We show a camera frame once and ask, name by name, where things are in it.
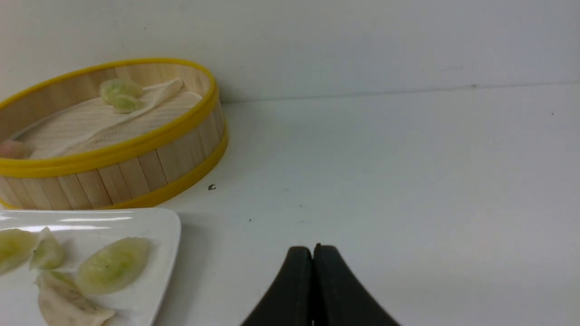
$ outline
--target steamed dumpling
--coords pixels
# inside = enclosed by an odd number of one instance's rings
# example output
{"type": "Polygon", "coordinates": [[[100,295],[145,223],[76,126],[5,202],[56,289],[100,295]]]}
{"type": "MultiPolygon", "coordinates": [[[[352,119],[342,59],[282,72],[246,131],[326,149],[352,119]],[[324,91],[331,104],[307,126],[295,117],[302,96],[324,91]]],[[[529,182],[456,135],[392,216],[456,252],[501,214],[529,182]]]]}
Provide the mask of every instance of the steamed dumpling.
{"type": "Polygon", "coordinates": [[[101,326],[115,314],[85,298],[63,273],[43,271],[37,284],[38,307],[48,326],[101,326]]]}
{"type": "Polygon", "coordinates": [[[132,80],[119,78],[103,82],[99,93],[105,104],[112,104],[118,95],[140,98],[143,95],[143,87],[132,80]]]}
{"type": "Polygon", "coordinates": [[[33,251],[30,269],[55,269],[64,261],[64,249],[48,227],[40,232],[40,241],[33,251]]]}

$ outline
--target white surface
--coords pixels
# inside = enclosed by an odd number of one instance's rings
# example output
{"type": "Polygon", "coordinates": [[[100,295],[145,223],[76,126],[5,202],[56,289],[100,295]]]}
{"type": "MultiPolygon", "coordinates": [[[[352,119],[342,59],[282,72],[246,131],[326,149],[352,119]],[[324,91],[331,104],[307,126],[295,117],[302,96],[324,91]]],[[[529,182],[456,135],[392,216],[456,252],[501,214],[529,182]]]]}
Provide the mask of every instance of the white surface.
{"type": "MultiPolygon", "coordinates": [[[[91,299],[113,308],[110,326],[152,325],[171,277],[180,237],[179,218],[166,209],[93,212],[2,211],[0,230],[40,232],[48,226],[65,246],[67,260],[59,270],[76,272],[86,258],[125,237],[147,237],[151,254],[147,267],[127,288],[91,299]]],[[[28,262],[0,276],[2,325],[45,325],[37,304],[37,271],[28,262]]]]}
{"type": "Polygon", "coordinates": [[[197,60],[225,100],[580,80],[578,0],[2,1],[0,98],[96,63],[197,60]]]}
{"type": "Polygon", "coordinates": [[[225,106],[222,162],[162,204],[183,231],[156,325],[238,325],[322,242],[405,326],[577,326],[579,107],[579,85],[225,106]]]}

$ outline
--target dumpling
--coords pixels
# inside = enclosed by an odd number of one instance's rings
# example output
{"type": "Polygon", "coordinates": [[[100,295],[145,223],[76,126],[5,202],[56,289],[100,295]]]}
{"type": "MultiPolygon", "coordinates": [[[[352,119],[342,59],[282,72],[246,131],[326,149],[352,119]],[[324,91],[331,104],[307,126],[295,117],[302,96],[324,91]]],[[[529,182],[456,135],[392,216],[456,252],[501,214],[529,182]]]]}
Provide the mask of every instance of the dumpling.
{"type": "Polygon", "coordinates": [[[0,231],[0,274],[24,263],[30,257],[36,241],[36,235],[28,231],[0,231]]]}
{"type": "Polygon", "coordinates": [[[64,261],[64,249],[48,227],[40,232],[40,241],[33,251],[30,269],[55,269],[64,261]]]}
{"type": "Polygon", "coordinates": [[[113,98],[118,95],[141,97],[143,95],[143,87],[132,80],[119,78],[103,82],[99,93],[105,104],[112,104],[113,98]]]}
{"type": "Polygon", "coordinates": [[[43,271],[37,285],[38,307],[48,326],[101,326],[115,314],[85,298],[63,273],[43,271]]]}

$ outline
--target wooden slat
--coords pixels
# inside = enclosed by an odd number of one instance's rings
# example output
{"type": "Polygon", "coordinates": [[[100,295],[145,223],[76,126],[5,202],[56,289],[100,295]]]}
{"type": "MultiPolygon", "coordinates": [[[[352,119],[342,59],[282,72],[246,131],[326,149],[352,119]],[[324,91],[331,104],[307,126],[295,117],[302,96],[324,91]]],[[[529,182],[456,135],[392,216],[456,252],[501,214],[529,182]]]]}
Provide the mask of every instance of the wooden slat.
{"type": "Polygon", "coordinates": [[[147,184],[151,191],[167,186],[167,180],[157,156],[157,151],[150,151],[139,156],[139,164],[147,179],[147,184]]]}
{"type": "Polygon", "coordinates": [[[99,209],[112,204],[97,170],[77,173],[77,177],[92,208],[99,209]]]}
{"type": "Polygon", "coordinates": [[[209,86],[211,85],[210,80],[209,80],[209,77],[207,77],[202,72],[199,72],[197,76],[200,79],[201,89],[203,90],[203,93],[201,93],[200,95],[204,95],[204,94],[206,94],[209,91],[209,86]]]}
{"type": "Polygon", "coordinates": [[[8,178],[6,177],[6,181],[10,185],[12,189],[12,193],[18,198],[18,201],[22,204],[21,207],[25,209],[35,209],[36,206],[34,205],[34,201],[28,194],[28,191],[24,187],[24,183],[22,179],[19,178],[8,178]]]}
{"type": "Polygon", "coordinates": [[[72,209],[91,209],[89,198],[82,188],[77,175],[64,175],[57,178],[72,209]]]}
{"type": "Polygon", "coordinates": [[[34,117],[38,120],[45,118],[63,108],[58,108],[52,102],[50,90],[47,88],[39,89],[26,97],[28,108],[34,117]]]}
{"type": "Polygon", "coordinates": [[[67,196],[64,194],[64,191],[56,178],[41,178],[37,180],[42,188],[42,191],[50,202],[50,207],[52,207],[52,209],[72,209],[68,202],[67,196]]]}
{"type": "Polygon", "coordinates": [[[26,101],[26,98],[17,100],[0,110],[0,116],[3,122],[5,121],[2,127],[8,128],[10,134],[21,131],[37,121],[34,114],[31,114],[28,109],[28,101],[26,101]]]}
{"type": "Polygon", "coordinates": [[[99,175],[113,205],[131,200],[131,194],[117,164],[100,168],[99,175]]]}
{"type": "Polygon", "coordinates": [[[117,67],[115,71],[119,77],[131,79],[145,87],[164,82],[158,74],[157,65],[155,63],[133,64],[117,67]]]}
{"type": "Polygon", "coordinates": [[[170,81],[172,79],[178,78],[177,71],[175,71],[175,67],[179,66],[172,63],[158,64],[156,70],[159,79],[162,81],[170,81]]]}
{"type": "Polygon", "coordinates": [[[22,203],[18,200],[14,191],[6,181],[6,178],[0,176],[0,189],[2,190],[2,200],[4,200],[8,205],[22,208],[22,203]]]}
{"type": "Polygon", "coordinates": [[[24,185],[24,188],[26,188],[30,198],[32,198],[35,209],[52,209],[50,201],[44,193],[39,179],[25,178],[22,179],[22,184],[24,185]]]}
{"type": "Polygon", "coordinates": [[[187,90],[201,96],[206,93],[200,80],[200,75],[203,74],[202,72],[193,67],[186,66],[178,66],[175,70],[177,71],[179,78],[183,80],[187,90]]]}
{"type": "Polygon", "coordinates": [[[141,197],[149,193],[149,185],[138,158],[119,163],[119,169],[121,169],[132,198],[141,197]]]}
{"type": "Polygon", "coordinates": [[[189,145],[189,151],[193,157],[195,165],[198,166],[205,160],[204,147],[201,144],[200,132],[197,128],[188,132],[184,136],[187,139],[187,144],[189,145]]]}
{"type": "Polygon", "coordinates": [[[159,147],[157,155],[168,183],[174,182],[195,167],[186,137],[159,147]]]}
{"type": "Polygon", "coordinates": [[[219,140],[223,138],[223,132],[225,129],[225,120],[223,117],[222,105],[219,100],[216,102],[216,106],[213,108],[213,119],[216,122],[216,129],[219,135],[219,140]]]}
{"type": "Polygon", "coordinates": [[[101,88],[101,84],[111,79],[117,79],[117,73],[115,72],[115,68],[109,69],[102,69],[98,71],[93,71],[90,74],[90,82],[93,86],[93,91],[97,94],[95,97],[100,96],[99,90],[101,88]]]}
{"type": "Polygon", "coordinates": [[[201,144],[204,147],[206,157],[218,146],[220,137],[213,114],[210,114],[198,127],[200,130],[201,144]]]}
{"type": "Polygon", "coordinates": [[[10,128],[8,128],[9,124],[10,122],[0,115],[0,140],[5,140],[12,134],[10,128]]]}

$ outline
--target cloth liner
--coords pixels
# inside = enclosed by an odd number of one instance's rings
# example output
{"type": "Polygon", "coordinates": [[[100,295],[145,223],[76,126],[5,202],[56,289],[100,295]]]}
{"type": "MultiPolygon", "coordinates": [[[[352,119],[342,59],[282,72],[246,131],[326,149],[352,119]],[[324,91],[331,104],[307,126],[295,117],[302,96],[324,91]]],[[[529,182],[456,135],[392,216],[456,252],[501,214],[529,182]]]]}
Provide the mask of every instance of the cloth liner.
{"type": "Polygon", "coordinates": [[[181,79],[143,89],[145,106],[129,114],[115,113],[101,98],[52,114],[11,139],[36,150],[29,159],[84,153],[124,142],[170,123],[194,107],[202,96],[189,92],[181,79]]]}

